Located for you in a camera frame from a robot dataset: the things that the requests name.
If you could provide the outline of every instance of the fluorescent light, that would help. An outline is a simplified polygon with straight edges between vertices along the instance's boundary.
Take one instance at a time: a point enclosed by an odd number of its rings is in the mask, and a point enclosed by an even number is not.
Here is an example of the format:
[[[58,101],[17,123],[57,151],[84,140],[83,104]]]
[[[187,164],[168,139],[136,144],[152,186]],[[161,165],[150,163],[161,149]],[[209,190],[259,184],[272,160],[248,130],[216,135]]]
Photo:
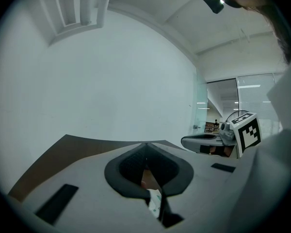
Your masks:
[[[239,86],[239,89],[242,88],[254,88],[254,87],[260,87],[260,84],[255,84],[255,85],[243,85],[243,86]]]

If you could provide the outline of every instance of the hair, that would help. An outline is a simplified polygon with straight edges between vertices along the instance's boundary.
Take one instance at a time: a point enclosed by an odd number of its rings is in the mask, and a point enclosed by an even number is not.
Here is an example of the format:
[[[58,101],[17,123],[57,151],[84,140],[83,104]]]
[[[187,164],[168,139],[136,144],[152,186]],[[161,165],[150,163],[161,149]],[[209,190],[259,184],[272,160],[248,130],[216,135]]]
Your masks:
[[[274,34],[277,38],[278,45],[284,54],[284,60],[286,63],[291,62],[291,37],[289,35],[289,31],[282,21],[278,10],[272,4],[264,5],[259,7],[243,7],[245,10],[256,11],[262,14],[266,20],[270,23],[274,30]]]

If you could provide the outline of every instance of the person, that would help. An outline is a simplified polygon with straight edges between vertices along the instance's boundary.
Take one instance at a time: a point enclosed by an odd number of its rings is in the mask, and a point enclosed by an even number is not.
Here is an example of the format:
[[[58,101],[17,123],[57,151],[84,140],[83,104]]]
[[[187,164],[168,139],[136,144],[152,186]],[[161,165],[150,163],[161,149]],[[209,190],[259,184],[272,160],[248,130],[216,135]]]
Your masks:
[[[271,0],[223,0],[234,8],[255,11],[262,14],[273,28],[278,44],[283,51],[286,63],[291,61],[291,37],[288,29],[279,16],[275,4]]]

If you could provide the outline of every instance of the light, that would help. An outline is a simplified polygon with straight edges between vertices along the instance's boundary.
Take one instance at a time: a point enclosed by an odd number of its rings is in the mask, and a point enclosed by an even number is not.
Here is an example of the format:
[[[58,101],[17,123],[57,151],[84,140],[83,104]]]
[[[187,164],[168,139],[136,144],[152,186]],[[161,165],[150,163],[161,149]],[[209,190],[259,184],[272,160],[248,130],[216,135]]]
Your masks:
[[[239,86],[239,89],[242,88],[255,88],[255,87],[260,87],[260,84],[255,84],[255,85],[243,85],[243,86]]]

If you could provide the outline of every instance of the black and white pattern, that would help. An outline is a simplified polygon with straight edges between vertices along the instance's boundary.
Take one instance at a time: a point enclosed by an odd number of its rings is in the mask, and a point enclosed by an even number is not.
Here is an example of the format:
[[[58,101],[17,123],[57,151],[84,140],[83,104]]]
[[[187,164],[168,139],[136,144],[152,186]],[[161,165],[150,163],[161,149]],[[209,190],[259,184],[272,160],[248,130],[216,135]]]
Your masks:
[[[257,119],[252,120],[245,126],[238,129],[241,139],[242,152],[248,147],[255,146],[261,142],[261,136]]]
[[[233,124],[239,123],[239,122],[241,122],[241,121],[247,119],[248,117],[250,117],[250,116],[252,116],[252,115],[253,115],[252,113],[246,113],[246,114],[244,114],[244,115],[242,115],[242,116],[240,116],[240,117],[238,117],[238,118],[232,120],[232,123],[233,123]]]

